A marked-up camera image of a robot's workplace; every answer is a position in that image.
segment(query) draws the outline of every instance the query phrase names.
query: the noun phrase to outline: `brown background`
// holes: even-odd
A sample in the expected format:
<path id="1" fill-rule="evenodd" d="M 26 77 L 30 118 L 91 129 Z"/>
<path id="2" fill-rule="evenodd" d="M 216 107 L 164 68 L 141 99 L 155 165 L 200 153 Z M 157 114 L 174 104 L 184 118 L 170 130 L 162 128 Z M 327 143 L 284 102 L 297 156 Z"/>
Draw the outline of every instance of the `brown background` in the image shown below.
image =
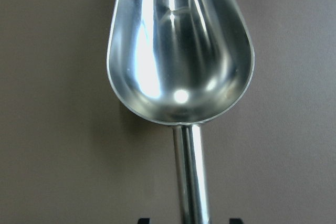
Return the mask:
<path id="1" fill-rule="evenodd" d="M 203 128 L 213 224 L 336 220 L 336 0 L 237 0 L 256 50 Z M 172 132 L 106 74 L 114 0 L 0 0 L 0 223 L 179 223 Z"/>

